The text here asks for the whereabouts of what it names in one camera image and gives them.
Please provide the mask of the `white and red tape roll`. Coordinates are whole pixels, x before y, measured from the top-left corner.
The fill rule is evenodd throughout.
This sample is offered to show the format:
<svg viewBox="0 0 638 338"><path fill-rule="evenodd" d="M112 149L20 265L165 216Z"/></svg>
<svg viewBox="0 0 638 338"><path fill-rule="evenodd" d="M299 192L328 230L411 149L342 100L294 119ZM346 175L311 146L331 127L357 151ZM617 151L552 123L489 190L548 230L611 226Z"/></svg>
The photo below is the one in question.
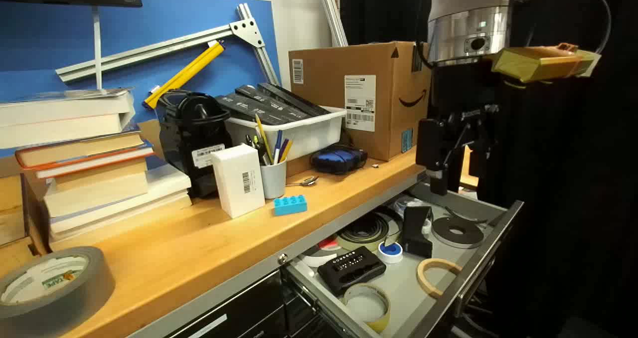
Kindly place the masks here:
<svg viewBox="0 0 638 338"><path fill-rule="evenodd" d="M335 234L333 234L310 247L308 250L300 254L298 258L308 267L318 268L331 259L337 258L337 256L346 253L347 250L339 245Z"/></svg>

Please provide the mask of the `grey booklet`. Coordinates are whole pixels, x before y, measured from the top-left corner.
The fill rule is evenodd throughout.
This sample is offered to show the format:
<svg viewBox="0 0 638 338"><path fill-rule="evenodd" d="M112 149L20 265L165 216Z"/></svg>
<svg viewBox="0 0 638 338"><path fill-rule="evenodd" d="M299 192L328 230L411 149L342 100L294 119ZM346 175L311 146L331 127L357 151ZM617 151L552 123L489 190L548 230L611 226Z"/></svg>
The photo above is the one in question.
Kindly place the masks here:
<svg viewBox="0 0 638 338"><path fill-rule="evenodd" d="M67 90L47 91L33 95L16 97L14 99L0 99L2 104L14 104L25 102L38 102L46 100L84 100L84 99L108 99L124 95L132 91L133 87L121 87L109 90Z"/></svg>

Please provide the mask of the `row of black boxes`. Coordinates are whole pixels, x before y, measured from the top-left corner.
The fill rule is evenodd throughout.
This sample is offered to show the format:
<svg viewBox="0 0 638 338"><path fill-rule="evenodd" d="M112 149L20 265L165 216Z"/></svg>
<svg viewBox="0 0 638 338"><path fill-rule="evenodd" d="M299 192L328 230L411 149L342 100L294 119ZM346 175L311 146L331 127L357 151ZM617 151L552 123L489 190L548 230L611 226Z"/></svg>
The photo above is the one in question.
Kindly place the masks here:
<svg viewBox="0 0 638 338"><path fill-rule="evenodd" d="M290 124L330 113L326 108L269 83L260 83L257 87L244 84L232 93L214 99L233 118L256 122L256 116L259 116L265 125Z"/></svg>

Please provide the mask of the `clear plastic bag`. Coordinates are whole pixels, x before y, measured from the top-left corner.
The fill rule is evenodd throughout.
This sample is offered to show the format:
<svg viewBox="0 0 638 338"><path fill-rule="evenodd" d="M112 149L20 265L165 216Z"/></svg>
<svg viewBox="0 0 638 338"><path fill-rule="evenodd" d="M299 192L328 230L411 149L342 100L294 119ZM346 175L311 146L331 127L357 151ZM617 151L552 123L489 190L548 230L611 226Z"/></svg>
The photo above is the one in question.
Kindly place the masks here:
<svg viewBox="0 0 638 338"><path fill-rule="evenodd" d="M431 208L430 206L426 204L426 202L417 198L407 196L407 195L403 195L396 198L396 200L390 206L396 211L397 214L399 214L401 218L405 216L405 209L407 207L424 206L424 207ZM432 210L430 210L429 213L426 213L426 218L425 218L424 224L422 225L422 230L421 230L424 236L428 236L431 233L433 218L434 216L433 216Z"/></svg>

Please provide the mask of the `black drawer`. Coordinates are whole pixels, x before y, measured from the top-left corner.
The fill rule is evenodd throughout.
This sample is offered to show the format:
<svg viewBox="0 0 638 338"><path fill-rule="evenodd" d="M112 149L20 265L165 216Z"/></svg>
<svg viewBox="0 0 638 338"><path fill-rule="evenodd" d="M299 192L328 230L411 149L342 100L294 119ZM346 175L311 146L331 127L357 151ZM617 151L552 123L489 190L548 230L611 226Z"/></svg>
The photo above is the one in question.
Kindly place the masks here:
<svg viewBox="0 0 638 338"><path fill-rule="evenodd" d="M281 271L275 270L164 338L288 338Z"/></svg>

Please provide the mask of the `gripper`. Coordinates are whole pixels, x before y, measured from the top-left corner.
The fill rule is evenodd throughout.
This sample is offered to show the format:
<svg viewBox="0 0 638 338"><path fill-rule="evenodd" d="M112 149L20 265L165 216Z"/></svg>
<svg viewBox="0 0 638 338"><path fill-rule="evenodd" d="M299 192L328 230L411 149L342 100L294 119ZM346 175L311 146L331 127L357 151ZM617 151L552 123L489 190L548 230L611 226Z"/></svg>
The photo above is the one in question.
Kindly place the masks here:
<svg viewBox="0 0 638 338"><path fill-rule="evenodd" d="M470 145L469 174L479 189L497 145L495 101L500 75L490 61L435 66L431 71L429 117L419 121L416 164L426 168L432 193L456 192L460 186L464 147L471 142L472 121L463 113L485 105L477 120L476 140Z"/></svg>

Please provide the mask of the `thick cream book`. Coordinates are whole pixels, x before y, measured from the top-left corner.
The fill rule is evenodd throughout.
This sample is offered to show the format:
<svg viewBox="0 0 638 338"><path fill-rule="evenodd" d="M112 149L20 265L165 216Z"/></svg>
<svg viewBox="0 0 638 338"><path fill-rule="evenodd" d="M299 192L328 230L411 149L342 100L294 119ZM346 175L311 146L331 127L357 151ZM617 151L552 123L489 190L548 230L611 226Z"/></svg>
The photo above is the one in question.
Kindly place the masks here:
<svg viewBox="0 0 638 338"><path fill-rule="evenodd" d="M134 128L134 115L84 116L0 127L0 150L117 134Z"/></svg>

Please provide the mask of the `brown cardboard box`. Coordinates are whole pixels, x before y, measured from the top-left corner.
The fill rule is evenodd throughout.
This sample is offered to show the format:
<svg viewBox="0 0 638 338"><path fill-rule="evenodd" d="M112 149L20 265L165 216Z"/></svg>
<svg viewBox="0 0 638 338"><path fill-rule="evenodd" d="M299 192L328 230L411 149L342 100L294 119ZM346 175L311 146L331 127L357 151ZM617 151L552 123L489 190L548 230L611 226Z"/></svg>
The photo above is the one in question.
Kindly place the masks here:
<svg viewBox="0 0 638 338"><path fill-rule="evenodd" d="M413 42L368 43L289 52L292 92L346 111L353 145L390 161L417 145L428 113L431 70Z"/></svg>

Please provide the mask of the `orange cover book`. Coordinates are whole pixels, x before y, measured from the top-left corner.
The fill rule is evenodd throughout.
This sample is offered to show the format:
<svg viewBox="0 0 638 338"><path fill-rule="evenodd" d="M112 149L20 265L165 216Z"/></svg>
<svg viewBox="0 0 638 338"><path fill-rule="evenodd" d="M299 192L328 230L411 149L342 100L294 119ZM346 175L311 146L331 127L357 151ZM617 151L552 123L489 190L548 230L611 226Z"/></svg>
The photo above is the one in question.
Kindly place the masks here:
<svg viewBox="0 0 638 338"><path fill-rule="evenodd" d="M57 166L50 169L41 169L35 172L35 176L38 178L48 178L64 176L66 174L83 171L87 169L99 168L105 165L114 165L116 163L134 160L138 158L145 158L152 156L154 150L150 146L141 147L141 149L123 150L114 154L104 154L102 156L95 156L94 158L86 158L76 162L68 163L66 165Z"/></svg>

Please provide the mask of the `white cup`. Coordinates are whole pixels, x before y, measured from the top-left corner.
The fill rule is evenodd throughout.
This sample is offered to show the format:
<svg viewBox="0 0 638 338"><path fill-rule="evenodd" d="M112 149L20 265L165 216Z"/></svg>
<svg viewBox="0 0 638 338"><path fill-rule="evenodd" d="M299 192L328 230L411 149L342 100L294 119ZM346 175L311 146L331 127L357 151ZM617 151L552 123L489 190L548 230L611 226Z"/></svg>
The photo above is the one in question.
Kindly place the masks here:
<svg viewBox="0 0 638 338"><path fill-rule="evenodd" d="M260 166L265 199L276 199L285 193L287 161L277 165Z"/></svg>

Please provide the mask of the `white tape roll blue core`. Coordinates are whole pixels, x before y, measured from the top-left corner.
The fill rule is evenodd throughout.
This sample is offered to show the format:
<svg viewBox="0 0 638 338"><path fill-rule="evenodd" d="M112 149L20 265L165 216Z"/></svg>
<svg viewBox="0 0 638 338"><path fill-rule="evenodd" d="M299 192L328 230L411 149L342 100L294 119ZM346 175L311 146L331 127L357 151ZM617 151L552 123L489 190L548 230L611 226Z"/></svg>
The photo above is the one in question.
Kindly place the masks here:
<svg viewBox="0 0 638 338"><path fill-rule="evenodd" d="M397 264L403 259L403 247L396 242L389 245L386 245L384 242L380 242L378 244L376 254L386 265Z"/></svg>

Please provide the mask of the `masking tape roll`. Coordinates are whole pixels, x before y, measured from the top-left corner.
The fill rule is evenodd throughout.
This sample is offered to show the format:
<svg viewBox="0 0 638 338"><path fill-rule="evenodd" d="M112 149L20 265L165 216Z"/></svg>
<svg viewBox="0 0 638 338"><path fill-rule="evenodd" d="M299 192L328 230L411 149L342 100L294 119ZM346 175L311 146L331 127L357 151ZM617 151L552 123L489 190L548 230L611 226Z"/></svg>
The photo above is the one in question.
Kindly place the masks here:
<svg viewBox="0 0 638 338"><path fill-rule="evenodd" d="M377 334L383 332L390 321L391 303L386 293L376 285L354 284L342 297L353 315Z"/></svg>

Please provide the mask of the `black coffee machine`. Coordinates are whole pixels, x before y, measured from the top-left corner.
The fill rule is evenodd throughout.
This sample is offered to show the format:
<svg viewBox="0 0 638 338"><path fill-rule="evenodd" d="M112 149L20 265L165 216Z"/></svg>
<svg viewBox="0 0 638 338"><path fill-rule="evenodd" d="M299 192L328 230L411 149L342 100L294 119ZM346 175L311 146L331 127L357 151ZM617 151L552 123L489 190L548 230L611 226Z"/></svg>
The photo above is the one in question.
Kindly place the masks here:
<svg viewBox="0 0 638 338"><path fill-rule="evenodd" d="M164 160L189 177L189 196L216 195L212 154L233 146L225 125L230 111L210 95L187 90L165 92L155 111Z"/></svg>

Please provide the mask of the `light blue toy block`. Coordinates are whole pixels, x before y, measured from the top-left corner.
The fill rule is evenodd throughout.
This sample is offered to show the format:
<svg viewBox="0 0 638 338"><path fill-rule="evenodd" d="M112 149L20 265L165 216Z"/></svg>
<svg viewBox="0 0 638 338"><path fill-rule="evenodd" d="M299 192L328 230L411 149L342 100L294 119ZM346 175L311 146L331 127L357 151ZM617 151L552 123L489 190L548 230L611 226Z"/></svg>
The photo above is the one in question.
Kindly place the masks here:
<svg viewBox="0 0 638 338"><path fill-rule="evenodd" d="M305 212L308 210L308 203L305 195L292 195L274 199L274 215L280 217Z"/></svg>

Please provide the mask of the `bundle of pens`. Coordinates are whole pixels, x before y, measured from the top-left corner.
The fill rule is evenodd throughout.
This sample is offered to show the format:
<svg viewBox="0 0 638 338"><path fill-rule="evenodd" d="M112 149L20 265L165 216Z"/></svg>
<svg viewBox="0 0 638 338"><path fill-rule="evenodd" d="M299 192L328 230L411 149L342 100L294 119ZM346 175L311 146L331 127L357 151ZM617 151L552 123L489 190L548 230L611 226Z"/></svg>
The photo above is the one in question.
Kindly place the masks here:
<svg viewBox="0 0 638 338"><path fill-rule="evenodd" d="M274 144L271 145L265 134L261 118L257 114L255 114L255 122L257 124L255 126L256 134L252 137L246 135L244 143L258 151L258 159L261 166L274 166L284 163L292 149L293 141L284 138L283 131L277 131Z"/></svg>

